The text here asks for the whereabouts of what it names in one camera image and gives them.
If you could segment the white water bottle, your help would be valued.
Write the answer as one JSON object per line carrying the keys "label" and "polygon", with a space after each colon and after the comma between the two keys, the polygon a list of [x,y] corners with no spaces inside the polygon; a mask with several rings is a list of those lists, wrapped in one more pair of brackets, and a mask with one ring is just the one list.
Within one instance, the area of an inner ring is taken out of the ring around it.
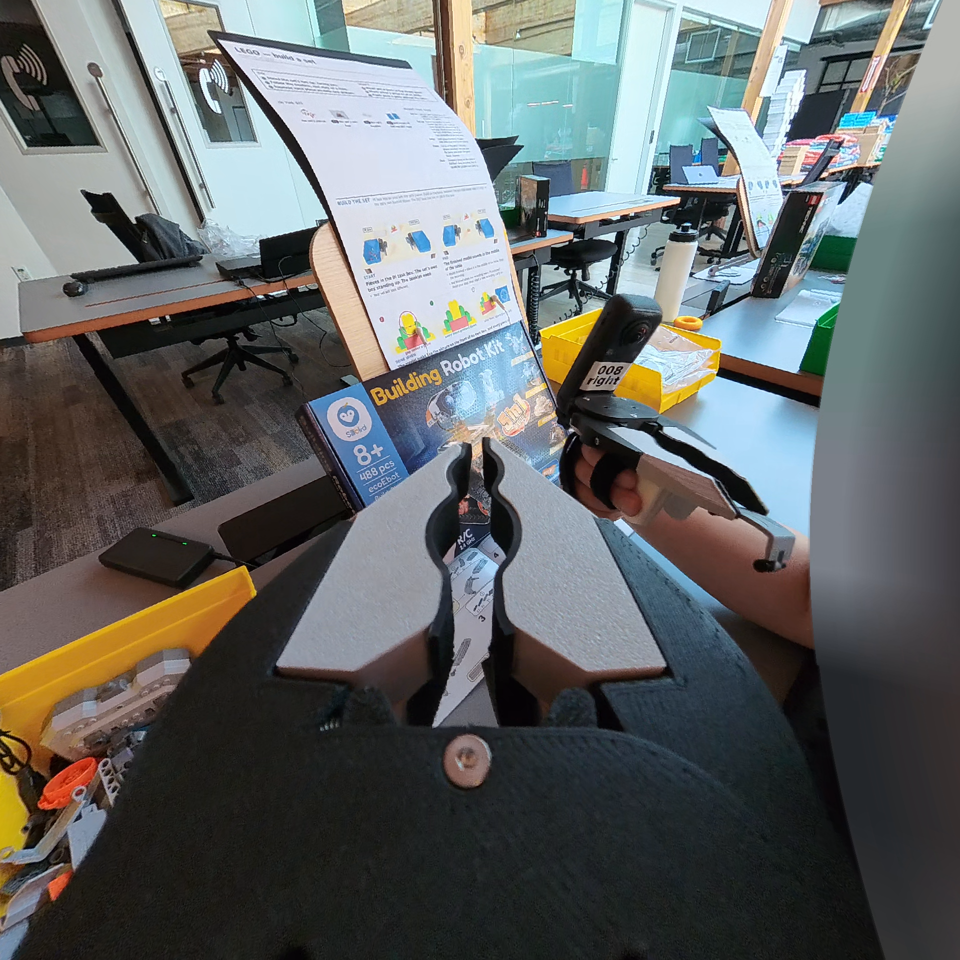
{"label": "white water bottle", "polygon": [[698,251],[698,230],[690,222],[671,232],[664,247],[654,290],[662,324],[672,325],[680,314],[681,302]]}

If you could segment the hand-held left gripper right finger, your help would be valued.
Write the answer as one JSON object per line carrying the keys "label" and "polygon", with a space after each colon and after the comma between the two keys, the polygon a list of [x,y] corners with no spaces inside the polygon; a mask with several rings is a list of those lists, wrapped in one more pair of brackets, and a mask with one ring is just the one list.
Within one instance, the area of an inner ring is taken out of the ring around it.
{"label": "hand-held left gripper right finger", "polygon": [[497,719],[535,724],[565,689],[659,676],[665,658],[597,519],[485,438],[490,533],[504,552],[485,672]]}

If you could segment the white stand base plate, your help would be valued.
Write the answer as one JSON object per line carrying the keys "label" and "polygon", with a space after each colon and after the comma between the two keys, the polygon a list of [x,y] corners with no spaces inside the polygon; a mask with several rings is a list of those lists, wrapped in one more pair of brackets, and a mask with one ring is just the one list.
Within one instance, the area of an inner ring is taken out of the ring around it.
{"label": "white stand base plate", "polygon": [[759,270],[761,258],[736,258],[692,274],[698,281],[729,282],[732,285],[750,283]]}

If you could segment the green storage bin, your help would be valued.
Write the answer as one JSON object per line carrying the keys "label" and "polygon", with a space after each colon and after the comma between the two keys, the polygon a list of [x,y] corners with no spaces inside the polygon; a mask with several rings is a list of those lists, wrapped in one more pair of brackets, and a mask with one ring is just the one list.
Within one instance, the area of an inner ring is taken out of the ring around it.
{"label": "green storage bin", "polygon": [[799,371],[823,377],[829,361],[839,302],[826,310],[813,324],[806,350],[799,363]]}
{"label": "green storage bin", "polygon": [[846,274],[850,269],[857,243],[856,236],[825,233],[811,260],[810,269]]}

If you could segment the orange gear wheel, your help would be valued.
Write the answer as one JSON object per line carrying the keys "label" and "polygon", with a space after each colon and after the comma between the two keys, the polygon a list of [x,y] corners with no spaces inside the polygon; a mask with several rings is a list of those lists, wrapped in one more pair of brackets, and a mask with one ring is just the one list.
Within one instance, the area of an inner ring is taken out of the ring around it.
{"label": "orange gear wheel", "polygon": [[63,810],[82,801],[91,785],[95,785],[101,761],[86,757],[64,767],[44,786],[37,806],[43,811]]}

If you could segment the grey curved building beam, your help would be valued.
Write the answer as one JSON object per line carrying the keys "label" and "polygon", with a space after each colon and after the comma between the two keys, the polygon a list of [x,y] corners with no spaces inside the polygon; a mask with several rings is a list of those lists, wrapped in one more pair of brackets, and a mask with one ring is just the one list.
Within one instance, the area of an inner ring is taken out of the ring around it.
{"label": "grey curved building beam", "polygon": [[753,510],[738,508],[737,515],[766,538],[765,553],[753,562],[753,569],[760,573],[785,569],[795,546],[795,534],[783,524]]}

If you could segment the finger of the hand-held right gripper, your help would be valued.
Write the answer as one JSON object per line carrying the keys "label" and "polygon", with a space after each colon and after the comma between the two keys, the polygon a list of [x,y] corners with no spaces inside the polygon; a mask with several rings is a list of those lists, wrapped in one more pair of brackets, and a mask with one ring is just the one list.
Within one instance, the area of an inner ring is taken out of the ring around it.
{"label": "finger of the hand-held right gripper", "polygon": [[663,450],[717,481],[734,503],[763,516],[768,515],[767,506],[751,484],[699,434],[663,416],[644,421],[641,429],[652,435]]}
{"label": "finger of the hand-held right gripper", "polygon": [[637,442],[637,489],[642,509],[637,524],[649,524],[662,510],[676,520],[686,519],[697,508],[725,520],[739,517],[739,508],[767,515],[769,510],[751,484],[723,460],[705,462],[720,477],[704,472],[683,457],[668,452],[655,442]]}

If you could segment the blue robot kit box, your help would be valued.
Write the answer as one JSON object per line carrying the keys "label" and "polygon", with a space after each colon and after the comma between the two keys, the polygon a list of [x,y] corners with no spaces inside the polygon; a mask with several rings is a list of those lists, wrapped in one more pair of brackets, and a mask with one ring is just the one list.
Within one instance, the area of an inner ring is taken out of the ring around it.
{"label": "blue robot kit box", "polygon": [[449,443],[472,446],[451,558],[490,533],[482,439],[493,437],[554,484],[567,431],[523,322],[303,404],[302,431],[343,501],[358,511]]}

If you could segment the small black product box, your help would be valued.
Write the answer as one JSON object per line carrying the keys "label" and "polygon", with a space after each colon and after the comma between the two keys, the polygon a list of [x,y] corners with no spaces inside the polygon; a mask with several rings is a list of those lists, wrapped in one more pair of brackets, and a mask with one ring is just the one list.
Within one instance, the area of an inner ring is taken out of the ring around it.
{"label": "small black product box", "polygon": [[548,232],[550,179],[538,174],[523,174],[517,178],[515,212],[517,227],[526,237],[545,237]]}

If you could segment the white instruction booklet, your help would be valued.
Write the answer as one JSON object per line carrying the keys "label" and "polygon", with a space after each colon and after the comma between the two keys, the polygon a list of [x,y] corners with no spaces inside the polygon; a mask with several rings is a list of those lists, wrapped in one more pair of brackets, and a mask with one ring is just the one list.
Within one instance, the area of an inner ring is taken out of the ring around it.
{"label": "white instruction booklet", "polygon": [[484,680],[493,631],[494,588],[505,555],[490,535],[464,549],[447,565],[454,614],[453,660],[433,726],[457,722],[463,707]]}

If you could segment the large black product box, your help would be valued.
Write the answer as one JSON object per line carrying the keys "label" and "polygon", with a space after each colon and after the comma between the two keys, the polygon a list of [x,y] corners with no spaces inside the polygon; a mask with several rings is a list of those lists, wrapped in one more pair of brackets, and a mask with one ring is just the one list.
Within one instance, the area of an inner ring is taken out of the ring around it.
{"label": "large black product box", "polygon": [[752,297],[778,298],[804,278],[844,189],[841,182],[820,181],[785,195],[751,284]]}

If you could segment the white patterned sheet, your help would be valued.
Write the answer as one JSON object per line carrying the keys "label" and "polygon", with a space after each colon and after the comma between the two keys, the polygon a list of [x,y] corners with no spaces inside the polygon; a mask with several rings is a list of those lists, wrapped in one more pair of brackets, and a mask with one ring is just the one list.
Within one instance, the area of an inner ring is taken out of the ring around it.
{"label": "white patterned sheet", "polygon": [[837,204],[825,234],[858,238],[872,191],[870,183],[859,183],[848,197]]}

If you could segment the deep yellow parts bin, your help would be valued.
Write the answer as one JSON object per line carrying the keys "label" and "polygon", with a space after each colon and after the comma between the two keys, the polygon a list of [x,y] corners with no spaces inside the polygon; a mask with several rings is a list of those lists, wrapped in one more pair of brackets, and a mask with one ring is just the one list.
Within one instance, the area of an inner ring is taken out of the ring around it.
{"label": "deep yellow parts bin", "polygon": [[24,926],[2,932],[6,958],[240,958],[263,943],[242,901],[250,840],[238,817],[252,812],[255,784],[239,775],[238,809],[227,773],[236,749],[217,739],[224,708],[214,697],[239,678],[241,652],[227,639],[226,676],[198,662],[256,596],[234,569],[97,630],[2,676],[2,732],[30,746],[31,771],[60,757],[42,746],[54,706],[124,674],[162,650],[185,648],[191,664],[126,768],[101,832],[59,895]]}

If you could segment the person's right hand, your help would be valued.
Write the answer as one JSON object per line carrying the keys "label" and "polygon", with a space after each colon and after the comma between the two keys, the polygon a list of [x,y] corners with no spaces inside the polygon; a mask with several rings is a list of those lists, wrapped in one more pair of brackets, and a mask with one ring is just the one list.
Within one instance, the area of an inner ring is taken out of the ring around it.
{"label": "person's right hand", "polygon": [[593,476],[596,466],[607,455],[606,451],[577,442],[574,445],[576,460],[572,463],[572,497],[577,499],[594,516],[615,522],[638,515],[643,508],[635,469],[624,469],[615,476],[604,469],[602,474],[610,479],[606,500],[595,495]]}

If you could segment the black flat pad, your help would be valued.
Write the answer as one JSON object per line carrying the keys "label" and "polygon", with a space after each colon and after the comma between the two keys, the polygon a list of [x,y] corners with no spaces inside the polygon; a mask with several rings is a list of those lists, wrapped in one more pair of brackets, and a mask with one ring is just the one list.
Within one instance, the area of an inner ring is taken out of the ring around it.
{"label": "black flat pad", "polygon": [[281,556],[353,515],[329,476],[321,476],[230,520],[218,533],[226,553],[254,562]]}

